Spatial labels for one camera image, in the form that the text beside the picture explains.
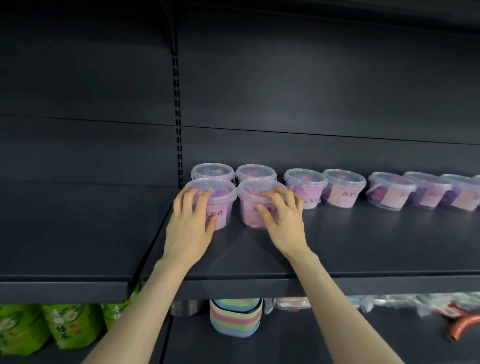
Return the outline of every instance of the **left hand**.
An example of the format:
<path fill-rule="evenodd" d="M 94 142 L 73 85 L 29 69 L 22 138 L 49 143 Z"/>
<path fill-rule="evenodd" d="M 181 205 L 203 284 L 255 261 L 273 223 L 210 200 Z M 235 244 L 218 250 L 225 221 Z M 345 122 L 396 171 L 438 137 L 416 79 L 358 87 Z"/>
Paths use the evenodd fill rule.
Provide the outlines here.
<path fill-rule="evenodd" d="M 198 197 L 195 212 L 193 198 L 197 189 L 184 188 L 173 201 L 173 214 L 167 226 L 167 238 L 162 260 L 173 260 L 188 271 L 205 254 L 212 241 L 217 216 L 206 224 L 206 209 L 210 192 Z"/>

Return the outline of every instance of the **right hand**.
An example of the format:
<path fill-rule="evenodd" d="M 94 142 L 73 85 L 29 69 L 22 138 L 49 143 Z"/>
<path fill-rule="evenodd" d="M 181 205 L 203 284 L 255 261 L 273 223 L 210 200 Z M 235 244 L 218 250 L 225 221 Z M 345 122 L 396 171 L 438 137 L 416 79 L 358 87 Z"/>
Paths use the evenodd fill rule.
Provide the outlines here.
<path fill-rule="evenodd" d="M 297 259 L 310 252 L 305 238 L 305 225 L 302 218 L 303 200 L 283 187 L 274 187 L 273 191 L 264 191 L 260 196 L 270 198 L 278 210 L 278 222 L 275 222 L 272 214 L 265 206 L 262 204 L 256 205 L 277 249 L 288 260 Z"/>

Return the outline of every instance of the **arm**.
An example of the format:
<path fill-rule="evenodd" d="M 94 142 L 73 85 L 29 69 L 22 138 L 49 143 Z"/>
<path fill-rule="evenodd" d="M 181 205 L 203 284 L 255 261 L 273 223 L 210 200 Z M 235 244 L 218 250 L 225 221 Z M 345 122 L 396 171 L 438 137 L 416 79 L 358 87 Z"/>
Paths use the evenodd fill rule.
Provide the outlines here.
<path fill-rule="evenodd" d="M 318 256 L 305 239 L 302 220 L 303 200 L 284 188 L 263 192 L 278 209 L 275 222 L 270 212 L 258 204 L 275 246 L 292 264 L 305 290 L 328 351 L 335 364 L 395 363 L 403 361 L 370 326 L 333 282 Z"/>
<path fill-rule="evenodd" d="M 168 309 L 190 268 L 204 255 L 215 231 L 216 217 L 206 223 L 209 192 L 198 198 L 198 190 L 184 189 L 173 202 L 162 259 L 111 331 L 98 343 L 84 364 L 147 364 Z"/>

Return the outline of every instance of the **plastic tub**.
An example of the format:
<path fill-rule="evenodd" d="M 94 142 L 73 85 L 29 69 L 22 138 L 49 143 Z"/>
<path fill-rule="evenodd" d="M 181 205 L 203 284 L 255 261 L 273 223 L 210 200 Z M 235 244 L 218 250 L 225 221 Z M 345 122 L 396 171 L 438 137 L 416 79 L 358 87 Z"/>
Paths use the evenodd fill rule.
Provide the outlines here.
<path fill-rule="evenodd" d="M 367 185 L 365 177 L 348 170 L 325 170 L 324 175 L 328 185 L 322 193 L 322 199 L 336 207 L 352 208 Z"/>
<path fill-rule="evenodd" d="M 316 208 L 324 188 L 328 185 L 327 178 L 320 172 L 295 168 L 288 170 L 283 176 L 287 188 L 303 199 L 303 208 Z"/>
<path fill-rule="evenodd" d="M 226 164 L 204 163 L 192 169 L 192 180 L 199 178 L 220 178 L 221 180 L 232 182 L 235 179 L 235 171 Z"/>
<path fill-rule="evenodd" d="M 220 230 L 228 225 L 233 201 L 237 199 L 237 188 L 232 182 L 219 178 L 199 178 L 188 182 L 186 187 L 200 190 L 193 199 L 194 210 L 197 206 L 198 196 L 205 191 L 211 191 L 206 211 L 207 221 L 213 216 L 218 216 L 215 230 Z"/>
<path fill-rule="evenodd" d="M 244 164 L 237 168 L 235 172 L 239 182 L 249 180 L 251 178 L 262 178 L 266 180 L 276 181 L 277 175 L 273 168 L 262 166 L 261 164 Z"/>
<path fill-rule="evenodd" d="M 407 203 L 416 207 L 433 210 L 442 200 L 445 192 L 452 189 L 450 181 L 444 177 L 420 172 L 407 172 L 404 177 L 417 184 L 417 190 L 408 197 Z"/>
<path fill-rule="evenodd" d="M 368 200 L 374 205 L 391 211 L 400 211 L 410 194 L 417 190 L 416 183 L 393 173 L 375 172 L 368 178 Z"/>
<path fill-rule="evenodd" d="M 480 203 L 480 179 L 458 176 L 456 174 L 442 174 L 452 184 L 452 190 L 445 193 L 440 201 L 441 205 L 474 211 Z"/>
<path fill-rule="evenodd" d="M 260 196 L 260 192 L 271 191 L 274 187 L 285 188 L 280 182 L 261 178 L 253 178 L 240 183 L 237 191 L 240 198 L 241 219 L 245 225 L 254 229 L 266 228 L 262 216 L 255 207 L 256 204 L 264 205 L 268 208 L 274 220 L 278 220 L 278 212 L 272 200 Z"/>

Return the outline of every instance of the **shelf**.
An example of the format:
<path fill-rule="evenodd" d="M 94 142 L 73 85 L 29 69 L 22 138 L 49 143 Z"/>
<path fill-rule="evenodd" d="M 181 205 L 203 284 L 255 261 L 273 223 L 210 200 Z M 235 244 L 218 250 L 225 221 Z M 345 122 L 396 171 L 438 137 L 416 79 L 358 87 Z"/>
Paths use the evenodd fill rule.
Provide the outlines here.
<path fill-rule="evenodd" d="M 0 182 L 0 303 L 122 302 L 176 193 Z"/>
<path fill-rule="evenodd" d="M 480 290 L 480 212 L 406 206 L 379 209 L 365 200 L 353 209 L 321 205 L 304 211 L 307 242 L 346 295 Z M 142 272 L 146 280 L 163 254 L 164 226 Z M 303 295 L 288 261 L 266 231 L 240 220 L 214 234 L 187 274 L 177 299 Z"/>
<path fill-rule="evenodd" d="M 168 326 L 172 317 L 166 318 L 163 327 L 158 335 L 155 348 L 150 359 L 150 364 L 160 363 L 165 339 L 168 333 Z M 85 348 L 74 350 L 59 350 L 55 343 L 51 342 L 42 350 L 25 357 L 21 356 L 5 356 L 1 357 L 2 364 L 81 364 L 96 344 L 89 345 Z"/>
<path fill-rule="evenodd" d="M 471 328 L 453 343 L 445 335 L 448 322 L 440 315 L 420 318 L 413 310 L 374 308 L 365 318 L 407 364 L 480 361 L 480 327 Z M 164 363 L 206 360 L 228 364 L 332 362 L 311 310 L 274 310 L 262 317 L 258 331 L 247 339 L 219 334 L 209 314 L 174 318 Z"/>

